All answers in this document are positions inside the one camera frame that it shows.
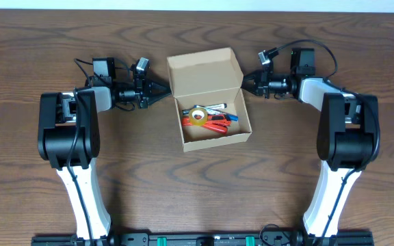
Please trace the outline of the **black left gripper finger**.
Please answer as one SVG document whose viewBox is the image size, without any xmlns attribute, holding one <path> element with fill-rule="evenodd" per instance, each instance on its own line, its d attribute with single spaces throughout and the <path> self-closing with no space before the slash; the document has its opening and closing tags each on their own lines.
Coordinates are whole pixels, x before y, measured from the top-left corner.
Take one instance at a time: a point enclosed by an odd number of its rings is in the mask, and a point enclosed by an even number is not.
<svg viewBox="0 0 394 246">
<path fill-rule="evenodd" d="M 163 99 L 163 98 L 165 98 L 165 97 L 167 97 L 169 95 L 171 95 L 171 92 L 160 92 L 160 93 L 156 93 L 156 94 L 148 93 L 146 95 L 146 104 L 148 106 L 151 106 L 154 103 L 156 103 L 157 101 L 159 101 L 159 100 L 161 100 L 161 99 Z"/>
<path fill-rule="evenodd" d="M 151 80 L 151 79 L 146 81 L 146 86 L 147 86 L 147 89 L 150 93 L 161 93 L 161 92 L 170 93 L 171 92 L 171 89 L 168 85 L 158 82 L 158 81 Z"/>
</svg>

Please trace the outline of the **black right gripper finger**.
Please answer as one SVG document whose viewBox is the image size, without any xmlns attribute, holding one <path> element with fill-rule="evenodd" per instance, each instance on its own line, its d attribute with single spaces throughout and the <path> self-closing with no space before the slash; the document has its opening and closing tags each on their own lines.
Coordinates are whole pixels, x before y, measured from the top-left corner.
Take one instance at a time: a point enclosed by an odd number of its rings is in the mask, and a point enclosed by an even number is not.
<svg viewBox="0 0 394 246">
<path fill-rule="evenodd" d="M 255 84 L 243 84 L 241 88 L 255 96 L 259 95 L 259 88 Z"/>
<path fill-rule="evenodd" d="M 244 76 L 242 83 L 259 83 L 261 81 L 261 71 L 255 70 Z"/>
</svg>

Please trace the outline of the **blue whiteboard marker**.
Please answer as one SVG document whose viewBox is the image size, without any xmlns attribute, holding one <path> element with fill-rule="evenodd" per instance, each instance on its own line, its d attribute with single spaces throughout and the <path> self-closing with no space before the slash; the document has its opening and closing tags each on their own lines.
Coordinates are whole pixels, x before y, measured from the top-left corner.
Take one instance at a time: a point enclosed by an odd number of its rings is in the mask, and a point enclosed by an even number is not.
<svg viewBox="0 0 394 246">
<path fill-rule="evenodd" d="M 208 108 L 206 108 L 206 106 L 202 106 L 202 105 L 195 105 L 194 108 L 196 108 L 196 107 L 201 107 L 201 108 L 205 109 L 207 111 L 207 113 L 210 115 L 226 115 L 228 117 L 228 119 L 230 119 L 232 121 L 236 121 L 236 122 L 239 119 L 236 115 L 226 113 L 226 112 L 222 111 L 222 109 L 212 110 L 212 109 L 208 109 Z"/>
</svg>

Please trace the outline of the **red utility knife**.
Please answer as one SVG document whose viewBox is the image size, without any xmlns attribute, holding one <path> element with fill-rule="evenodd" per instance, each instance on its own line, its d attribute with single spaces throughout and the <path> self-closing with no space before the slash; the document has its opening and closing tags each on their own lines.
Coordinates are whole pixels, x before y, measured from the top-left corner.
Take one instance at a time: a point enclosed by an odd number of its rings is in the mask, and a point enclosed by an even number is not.
<svg viewBox="0 0 394 246">
<path fill-rule="evenodd" d="M 203 125 L 220 125 L 220 126 L 230 126 L 231 120 L 224 114 L 209 115 L 206 118 L 195 120 L 190 117 L 184 117 L 181 121 L 183 126 L 203 126 Z"/>
</svg>

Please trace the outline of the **cardboard box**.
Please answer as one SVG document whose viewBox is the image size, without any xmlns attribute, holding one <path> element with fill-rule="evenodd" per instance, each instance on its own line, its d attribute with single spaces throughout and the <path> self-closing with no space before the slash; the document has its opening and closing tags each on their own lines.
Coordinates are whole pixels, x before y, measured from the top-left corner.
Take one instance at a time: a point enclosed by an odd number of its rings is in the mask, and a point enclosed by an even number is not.
<svg viewBox="0 0 394 246">
<path fill-rule="evenodd" d="M 215 49 L 167 58 L 170 88 L 178 121 L 194 106 L 226 104 L 223 112 L 238 117 L 227 133 L 201 126 L 179 126 L 185 152 L 245 142 L 252 134 L 244 95 L 243 73 L 231 48 Z"/>
</svg>

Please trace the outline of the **clear yellowish tape roll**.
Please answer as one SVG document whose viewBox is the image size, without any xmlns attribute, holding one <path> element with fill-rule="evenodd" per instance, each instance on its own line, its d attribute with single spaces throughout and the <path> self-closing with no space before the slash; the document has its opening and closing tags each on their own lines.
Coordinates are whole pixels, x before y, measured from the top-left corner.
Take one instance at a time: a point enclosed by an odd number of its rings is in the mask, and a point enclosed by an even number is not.
<svg viewBox="0 0 394 246">
<path fill-rule="evenodd" d="M 207 111 L 201 107 L 191 109 L 188 115 L 190 123 L 194 126 L 202 126 L 208 120 Z"/>
</svg>

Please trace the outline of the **black whiteboard marker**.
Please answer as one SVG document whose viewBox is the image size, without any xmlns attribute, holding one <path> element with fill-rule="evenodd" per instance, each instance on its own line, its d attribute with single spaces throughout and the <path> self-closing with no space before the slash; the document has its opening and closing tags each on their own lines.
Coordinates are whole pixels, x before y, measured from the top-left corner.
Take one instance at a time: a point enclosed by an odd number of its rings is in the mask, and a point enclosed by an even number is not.
<svg viewBox="0 0 394 246">
<path fill-rule="evenodd" d="M 225 109 L 227 108 L 226 103 L 220 103 L 216 105 L 207 105 L 206 108 L 212 109 L 212 110 L 219 110 L 219 109 Z M 187 115 L 189 113 L 189 109 L 182 110 L 183 115 Z"/>
</svg>

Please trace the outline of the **red multi-tool pocket knife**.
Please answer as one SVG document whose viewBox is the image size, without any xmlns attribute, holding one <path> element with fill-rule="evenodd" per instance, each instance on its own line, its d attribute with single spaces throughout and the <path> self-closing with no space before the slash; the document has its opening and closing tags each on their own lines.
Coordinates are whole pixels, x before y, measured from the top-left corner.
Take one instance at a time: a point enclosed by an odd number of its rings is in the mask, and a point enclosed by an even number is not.
<svg viewBox="0 0 394 246">
<path fill-rule="evenodd" d="M 208 129 L 210 131 L 214 131 L 221 134 L 226 134 L 228 131 L 228 127 L 222 124 L 203 124 L 203 128 Z"/>
</svg>

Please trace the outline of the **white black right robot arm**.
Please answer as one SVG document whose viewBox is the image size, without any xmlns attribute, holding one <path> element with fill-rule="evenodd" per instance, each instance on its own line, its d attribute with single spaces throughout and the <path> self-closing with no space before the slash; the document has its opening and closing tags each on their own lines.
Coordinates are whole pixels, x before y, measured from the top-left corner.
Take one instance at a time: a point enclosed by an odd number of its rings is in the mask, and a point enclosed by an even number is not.
<svg viewBox="0 0 394 246">
<path fill-rule="evenodd" d="M 303 215 L 305 244 L 335 245 L 349 192 L 380 148 L 378 99 L 337 87 L 326 77 L 276 74 L 272 68 L 247 74 L 242 88 L 255 96 L 289 95 L 320 112 L 317 154 L 321 161 L 312 202 Z"/>
</svg>

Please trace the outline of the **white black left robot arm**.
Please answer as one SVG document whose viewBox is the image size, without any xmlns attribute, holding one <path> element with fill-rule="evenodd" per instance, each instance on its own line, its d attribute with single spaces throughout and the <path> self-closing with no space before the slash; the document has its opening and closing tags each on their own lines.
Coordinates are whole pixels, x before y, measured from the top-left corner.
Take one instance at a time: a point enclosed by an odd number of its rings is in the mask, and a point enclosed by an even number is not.
<svg viewBox="0 0 394 246">
<path fill-rule="evenodd" d="M 120 103 L 138 103 L 141 109 L 169 96 L 164 82 L 144 72 L 132 73 L 133 82 L 117 83 L 110 72 L 86 77 L 71 92 L 49 92 L 40 97 L 38 151 L 61 178 L 75 215 L 72 236 L 35 236 L 32 245 L 120 245 L 113 229 L 99 180 L 96 161 L 101 148 L 98 114 Z"/>
</svg>

